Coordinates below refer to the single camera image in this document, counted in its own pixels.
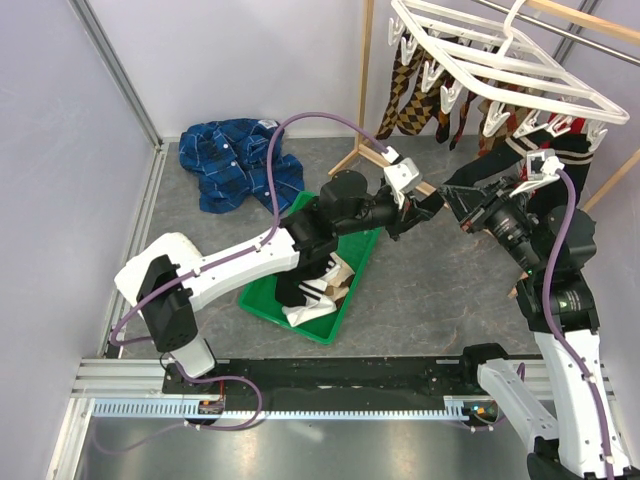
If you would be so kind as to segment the black beige-striped sock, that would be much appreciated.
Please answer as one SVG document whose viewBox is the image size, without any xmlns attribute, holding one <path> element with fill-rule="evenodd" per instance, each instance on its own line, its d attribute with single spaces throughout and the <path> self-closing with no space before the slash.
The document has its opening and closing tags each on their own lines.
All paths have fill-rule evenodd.
<svg viewBox="0 0 640 480">
<path fill-rule="evenodd" d="M 579 201 L 594 156 L 587 135 L 565 133 L 540 143 L 539 147 L 555 151 L 556 156 L 565 165 L 564 172 L 570 177 L 576 201 Z M 542 219 L 554 208 L 566 205 L 567 199 L 566 186 L 559 180 L 537 190 L 528 202 L 527 211 Z"/>
<path fill-rule="evenodd" d="M 542 130 L 518 138 L 510 136 L 488 153 L 459 168 L 444 184 L 473 186 L 480 180 L 512 167 L 529 151 L 537 150 L 550 140 L 551 134 Z"/>
</svg>

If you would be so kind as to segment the beige brown striped sock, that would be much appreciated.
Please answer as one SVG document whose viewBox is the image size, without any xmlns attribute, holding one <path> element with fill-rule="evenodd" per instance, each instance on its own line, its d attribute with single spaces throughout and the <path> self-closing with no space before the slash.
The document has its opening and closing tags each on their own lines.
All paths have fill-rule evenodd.
<svg viewBox="0 0 640 480">
<path fill-rule="evenodd" d="M 355 279 L 354 270 L 343 259 L 342 259 L 342 261 L 344 262 L 345 267 L 350 270 L 349 278 L 342 285 L 339 285 L 339 286 L 334 286 L 334 285 L 328 285 L 327 284 L 327 286 L 325 288 L 325 292 L 324 292 L 324 294 L 334 302 L 334 304 L 336 305 L 336 309 L 337 310 L 340 310 L 342 305 L 344 304 L 344 302 L 346 300 L 346 296 L 349 293 L 351 284 Z"/>
</svg>

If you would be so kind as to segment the white black-striped sock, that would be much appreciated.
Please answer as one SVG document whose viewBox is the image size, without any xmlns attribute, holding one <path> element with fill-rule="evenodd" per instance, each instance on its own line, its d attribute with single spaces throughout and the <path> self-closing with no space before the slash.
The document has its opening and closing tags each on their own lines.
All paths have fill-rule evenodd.
<svg viewBox="0 0 640 480">
<path fill-rule="evenodd" d="M 299 271 L 301 282 L 323 282 L 324 284 L 339 286 L 350 276 L 350 270 L 336 254 L 309 263 Z"/>
<path fill-rule="evenodd" d="M 327 284 L 323 282 L 302 282 L 300 287 L 303 286 L 315 287 L 321 294 L 321 298 L 316 301 L 308 300 L 306 306 L 292 308 L 283 306 L 282 312 L 291 327 L 298 327 L 303 323 L 332 314 L 337 310 L 334 302 L 324 294 Z"/>
</svg>

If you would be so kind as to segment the black white-striped sock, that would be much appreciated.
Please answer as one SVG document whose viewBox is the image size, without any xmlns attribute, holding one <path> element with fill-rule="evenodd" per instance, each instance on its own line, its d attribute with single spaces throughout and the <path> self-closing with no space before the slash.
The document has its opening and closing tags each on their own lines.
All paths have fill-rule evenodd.
<svg viewBox="0 0 640 480">
<path fill-rule="evenodd" d="M 288 271 L 276 275 L 275 300 L 284 307 L 306 306 L 308 300 L 319 300 L 321 294 L 315 287 L 300 284 L 307 280 L 315 280 L 310 272 Z"/>
</svg>

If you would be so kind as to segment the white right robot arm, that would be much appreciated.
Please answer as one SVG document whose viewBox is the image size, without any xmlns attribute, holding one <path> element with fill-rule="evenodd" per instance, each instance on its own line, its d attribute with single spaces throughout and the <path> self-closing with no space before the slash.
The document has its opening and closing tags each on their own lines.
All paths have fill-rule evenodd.
<svg viewBox="0 0 640 480">
<path fill-rule="evenodd" d="M 576 191 L 564 180 L 567 202 L 537 221 L 519 204 L 532 190 L 504 182 L 486 187 L 444 185 L 439 193 L 466 233 L 486 230 L 526 271 L 516 285 L 517 303 L 542 355 L 555 412 L 549 414 L 509 369 L 498 344 L 468 347 L 458 368 L 467 392 L 486 391 L 527 450 L 532 479 L 636 479 L 607 400 L 600 362 L 599 317 L 582 273 L 596 253 L 595 223 L 576 207 Z"/>
</svg>

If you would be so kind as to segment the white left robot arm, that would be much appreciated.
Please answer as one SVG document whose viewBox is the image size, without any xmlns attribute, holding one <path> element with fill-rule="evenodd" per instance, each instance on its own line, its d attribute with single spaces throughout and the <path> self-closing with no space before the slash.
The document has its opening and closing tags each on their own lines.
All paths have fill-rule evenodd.
<svg viewBox="0 0 640 480">
<path fill-rule="evenodd" d="M 381 188 L 370 195 L 362 174 L 341 171 L 302 208 L 249 241 L 182 261 L 143 252 L 147 264 L 135 299 L 157 351 L 174 358 L 196 392 L 211 392 L 220 371 L 198 331 L 196 310 L 269 275 L 312 272 L 344 235 L 384 227 L 396 237 L 412 228 L 426 217 L 413 194 L 421 181 L 421 173 L 402 161 L 384 168 Z"/>
</svg>

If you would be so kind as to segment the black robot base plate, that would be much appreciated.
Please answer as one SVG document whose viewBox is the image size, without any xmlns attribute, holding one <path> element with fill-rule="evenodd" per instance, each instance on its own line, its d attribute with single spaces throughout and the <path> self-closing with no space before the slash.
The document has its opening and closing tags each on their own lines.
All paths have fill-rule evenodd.
<svg viewBox="0 0 640 480">
<path fill-rule="evenodd" d="M 221 360 L 207 376 L 252 381 L 263 406 L 429 406 L 444 396 L 482 395 L 479 365 L 512 358 L 499 344 L 484 343 L 465 347 L 459 356 Z"/>
</svg>

